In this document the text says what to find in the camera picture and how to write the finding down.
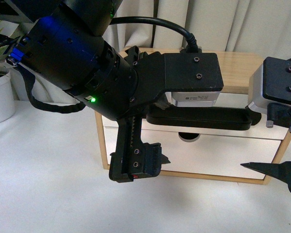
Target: wooden frame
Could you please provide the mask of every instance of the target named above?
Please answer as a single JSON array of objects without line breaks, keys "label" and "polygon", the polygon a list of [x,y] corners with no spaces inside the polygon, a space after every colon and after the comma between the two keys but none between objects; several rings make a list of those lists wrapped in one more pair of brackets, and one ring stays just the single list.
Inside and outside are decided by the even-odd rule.
[{"label": "wooden frame", "polygon": [[[155,49],[141,49],[148,53],[155,52]],[[161,53],[166,52],[178,52],[177,50],[160,50]],[[263,63],[263,58],[252,53],[235,53],[235,52],[215,52],[218,55],[221,72],[224,80],[225,87],[222,92],[234,93],[234,94],[248,94],[249,78]],[[99,146],[101,151],[102,165],[104,169],[110,169],[107,159],[107,150],[105,142],[105,134],[103,129],[103,122],[101,114],[95,112],[97,132],[99,139]],[[272,163],[279,163],[291,142],[291,133],[287,131],[283,140],[277,149],[277,152],[272,160]],[[162,170],[161,175],[164,176],[176,176],[186,178],[197,178],[206,180],[218,180],[229,181],[239,183],[253,183],[253,184],[268,184],[271,177],[264,176],[264,179],[251,179],[243,177],[230,177],[219,176],[200,173],[178,172],[178,171],[166,171]]]}]

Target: wooden drawer unit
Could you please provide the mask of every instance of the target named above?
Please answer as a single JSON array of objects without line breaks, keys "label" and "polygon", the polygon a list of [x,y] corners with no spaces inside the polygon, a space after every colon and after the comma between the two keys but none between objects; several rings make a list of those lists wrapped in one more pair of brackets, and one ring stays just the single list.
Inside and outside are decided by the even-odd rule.
[{"label": "wooden drawer unit", "polygon": [[[244,108],[249,78],[263,59],[254,54],[217,54],[225,90],[215,106]],[[117,123],[98,113],[96,121],[103,167],[109,169],[110,154],[115,152]],[[144,119],[142,141],[162,144],[162,153],[171,161],[171,164],[162,165],[162,175],[267,184],[269,177],[240,165],[247,162],[279,163],[282,159],[291,134],[286,128],[278,126],[268,129],[265,122],[266,116],[262,116],[260,123],[247,131],[231,131],[152,125]],[[199,133],[201,136],[197,141],[188,143],[179,138],[178,132]]]}]

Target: white table surface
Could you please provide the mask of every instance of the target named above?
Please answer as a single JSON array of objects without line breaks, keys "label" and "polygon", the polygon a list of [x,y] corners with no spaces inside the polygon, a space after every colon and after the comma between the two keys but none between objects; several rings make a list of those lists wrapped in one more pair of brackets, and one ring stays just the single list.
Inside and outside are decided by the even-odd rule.
[{"label": "white table surface", "polygon": [[291,232],[291,194],[278,180],[115,183],[102,168],[93,110],[16,103],[0,123],[0,233]]}]

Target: white drawer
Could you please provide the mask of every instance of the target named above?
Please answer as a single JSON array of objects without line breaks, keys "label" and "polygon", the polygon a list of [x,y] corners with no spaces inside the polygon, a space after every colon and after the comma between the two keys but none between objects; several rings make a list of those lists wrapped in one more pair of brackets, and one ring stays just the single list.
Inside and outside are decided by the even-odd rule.
[{"label": "white drawer", "polygon": [[[247,95],[221,93],[215,106],[244,108],[246,105],[247,105]],[[117,127],[117,123],[115,121],[108,120],[105,117],[102,117],[102,121],[103,121],[103,126]],[[247,131],[152,125],[148,123],[145,119],[142,122],[142,129],[155,130],[155,131],[224,135],[224,136],[247,137],[247,138],[263,138],[263,139],[275,139],[275,140],[284,139],[288,129],[279,127],[279,126],[274,126],[272,129],[268,129],[265,127],[265,124],[266,124],[266,115],[262,114],[262,119],[259,122],[259,124],[255,126],[251,126],[251,128]]]},{"label": "white drawer", "polygon": [[[108,164],[115,152],[117,128],[104,127]],[[241,163],[271,163],[281,140],[203,134],[192,143],[183,142],[177,132],[142,130],[142,141],[161,143],[171,164],[162,170],[263,179],[264,175],[243,168]]]}]

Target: black strap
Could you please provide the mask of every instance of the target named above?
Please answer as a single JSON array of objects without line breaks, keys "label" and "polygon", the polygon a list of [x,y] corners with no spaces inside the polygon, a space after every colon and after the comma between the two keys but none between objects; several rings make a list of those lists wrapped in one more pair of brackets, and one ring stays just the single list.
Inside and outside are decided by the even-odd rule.
[{"label": "black strap", "polygon": [[86,107],[86,105],[82,102],[74,104],[74,105],[58,106],[58,105],[52,105],[52,104],[47,104],[47,103],[38,101],[32,95],[32,89],[35,83],[35,76],[31,72],[29,72],[27,69],[25,69],[23,66],[21,66],[20,64],[18,64],[15,67],[15,69],[18,70],[23,76],[25,86],[26,86],[27,96],[33,107],[43,110],[43,111],[47,111],[47,112],[62,113],[62,114],[76,113],[83,110]]}]

